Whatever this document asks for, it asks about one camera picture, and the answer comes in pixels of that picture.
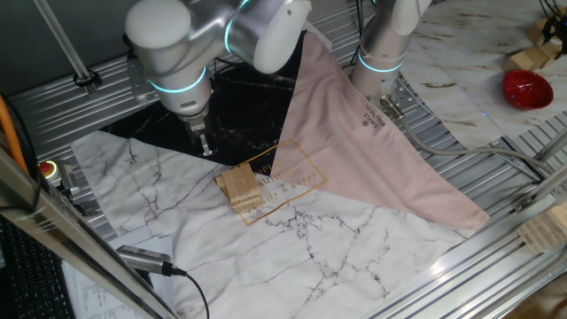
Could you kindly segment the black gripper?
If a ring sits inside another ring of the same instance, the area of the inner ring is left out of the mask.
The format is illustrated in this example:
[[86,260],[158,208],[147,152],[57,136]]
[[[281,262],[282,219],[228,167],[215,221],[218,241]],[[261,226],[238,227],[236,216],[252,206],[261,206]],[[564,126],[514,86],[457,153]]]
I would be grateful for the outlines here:
[[206,134],[209,131],[209,120],[207,114],[200,114],[188,119],[188,130],[194,135],[194,144],[203,149],[203,156],[208,157],[213,154]]

